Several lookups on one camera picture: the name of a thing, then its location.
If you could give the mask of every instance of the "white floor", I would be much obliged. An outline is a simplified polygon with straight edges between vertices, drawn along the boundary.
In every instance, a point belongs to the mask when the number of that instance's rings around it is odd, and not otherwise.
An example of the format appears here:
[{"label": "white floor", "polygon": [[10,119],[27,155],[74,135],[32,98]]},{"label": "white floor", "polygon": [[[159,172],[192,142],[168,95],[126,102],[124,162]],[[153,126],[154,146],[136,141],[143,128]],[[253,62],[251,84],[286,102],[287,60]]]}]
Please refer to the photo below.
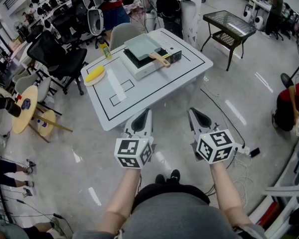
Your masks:
[{"label": "white floor", "polygon": [[[243,0],[207,0],[202,4],[201,15],[227,10],[241,16],[244,7]],[[201,47],[208,34],[208,25],[201,20],[197,48]],[[263,198],[263,189],[276,181],[297,140],[294,133],[272,127],[271,109],[275,106],[278,94],[284,89],[280,74],[291,75],[299,65],[299,55],[293,38],[285,38],[284,41],[267,39],[258,31],[244,46],[244,58],[233,56],[229,72],[226,72],[226,50],[213,40],[206,44],[203,54],[214,62],[214,66],[206,73],[202,89],[210,96],[212,94],[208,89],[218,94],[217,99],[223,111],[245,139],[246,146],[251,150],[259,147],[261,151],[252,162],[247,157],[238,157],[248,167],[247,199],[241,183],[244,180],[235,184],[246,204],[245,210],[249,213]],[[90,44],[86,61],[92,62],[101,55],[100,52],[100,49],[95,50],[94,45]],[[142,187],[152,183],[159,173],[169,176],[173,169],[180,170],[183,184],[194,185],[204,192],[213,185],[208,165],[204,161],[196,162],[190,145],[193,143],[193,134],[186,106],[192,88],[189,85],[178,90],[151,107],[156,149],[152,162],[142,171]],[[75,83],[70,86],[66,96],[58,91],[54,102],[55,109],[63,113],[57,121],[73,129],[73,133],[55,128],[49,144],[34,135],[29,128],[22,134],[11,133],[5,157],[18,162],[29,158],[37,164],[35,172],[30,176],[12,175],[19,179],[33,180],[35,187],[31,191],[34,196],[23,199],[19,193],[4,193],[8,197],[24,200],[44,214],[61,214],[74,230],[93,229],[100,221],[124,172],[113,155],[115,140],[122,129],[103,131],[88,93],[85,90],[84,96],[80,96]],[[228,125],[235,140],[242,142],[204,93],[197,98],[196,107],[210,116],[213,122],[220,124],[221,128],[227,128]],[[2,120],[1,131],[4,133],[4,130],[10,129],[11,118],[4,115]],[[246,176],[246,168],[238,163],[228,171],[233,180]],[[21,189],[10,190],[21,192]],[[14,200],[9,199],[7,203],[13,216],[40,215]],[[215,195],[211,196],[211,204],[217,205]],[[47,218],[15,220],[21,226],[28,227],[47,221]]]}]

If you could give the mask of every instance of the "phone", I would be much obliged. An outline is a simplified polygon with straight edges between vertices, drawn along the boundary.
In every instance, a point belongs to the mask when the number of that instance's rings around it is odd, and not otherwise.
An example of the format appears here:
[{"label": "phone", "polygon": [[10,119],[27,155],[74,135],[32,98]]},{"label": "phone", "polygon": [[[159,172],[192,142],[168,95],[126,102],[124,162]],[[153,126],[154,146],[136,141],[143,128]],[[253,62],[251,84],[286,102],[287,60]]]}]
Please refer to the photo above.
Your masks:
[{"label": "phone", "polygon": [[253,158],[253,157],[257,156],[259,153],[260,153],[259,148],[256,148],[250,152],[250,156]]}]

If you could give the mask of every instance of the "wooden handle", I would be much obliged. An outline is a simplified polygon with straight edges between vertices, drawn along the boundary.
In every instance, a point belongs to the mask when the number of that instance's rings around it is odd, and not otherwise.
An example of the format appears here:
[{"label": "wooden handle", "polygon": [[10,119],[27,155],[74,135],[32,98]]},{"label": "wooden handle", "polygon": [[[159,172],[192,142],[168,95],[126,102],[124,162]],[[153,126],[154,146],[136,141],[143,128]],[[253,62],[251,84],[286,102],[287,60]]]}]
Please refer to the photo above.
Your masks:
[{"label": "wooden handle", "polygon": [[153,52],[149,54],[149,57],[157,59],[165,67],[170,67],[170,63],[166,59],[164,59],[161,55],[159,55],[157,52]]}]

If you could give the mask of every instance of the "hand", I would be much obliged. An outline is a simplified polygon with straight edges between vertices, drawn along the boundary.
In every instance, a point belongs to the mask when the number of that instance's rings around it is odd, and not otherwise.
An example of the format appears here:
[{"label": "hand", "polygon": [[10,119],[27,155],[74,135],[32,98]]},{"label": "hand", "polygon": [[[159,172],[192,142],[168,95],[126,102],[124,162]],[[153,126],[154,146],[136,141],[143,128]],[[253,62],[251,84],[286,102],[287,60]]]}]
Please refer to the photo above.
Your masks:
[{"label": "hand", "polygon": [[294,110],[294,123],[297,124],[297,119],[299,118],[299,112],[297,110]]}]

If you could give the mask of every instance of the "round wooden table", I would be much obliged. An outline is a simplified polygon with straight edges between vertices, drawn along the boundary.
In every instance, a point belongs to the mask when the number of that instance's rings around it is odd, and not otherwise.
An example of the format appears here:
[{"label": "round wooden table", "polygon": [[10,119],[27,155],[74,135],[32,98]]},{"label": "round wooden table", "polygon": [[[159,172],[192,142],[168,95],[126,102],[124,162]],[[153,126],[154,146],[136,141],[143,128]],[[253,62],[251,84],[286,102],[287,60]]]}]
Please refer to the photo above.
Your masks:
[{"label": "round wooden table", "polygon": [[[67,130],[69,132],[73,132],[72,130],[61,126],[57,123],[55,123],[55,113],[52,110],[47,110],[43,106],[38,104],[38,88],[37,86],[30,86],[28,87],[23,93],[22,98],[18,100],[16,103],[18,106],[22,106],[23,101],[26,98],[30,99],[30,107],[29,109],[21,110],[21,113],[19,117],[12,117],[12,130],[15,133],[22,133],[26,126],[28,125],[38,136],[40,136],[43,140],[46,142],[49,142],[47,139],[44,138],[44,136],[47,136],[51,133],[54,126],[57,126],[60,129]],[[42,117],[34,114],[35,109],[38,109],[39,111],[44,111]],[[31,124],[31,119],[36,118],[40,119],[46,123],[48,123],[47,127],[39,127],[39,131],[37,131]]]}]

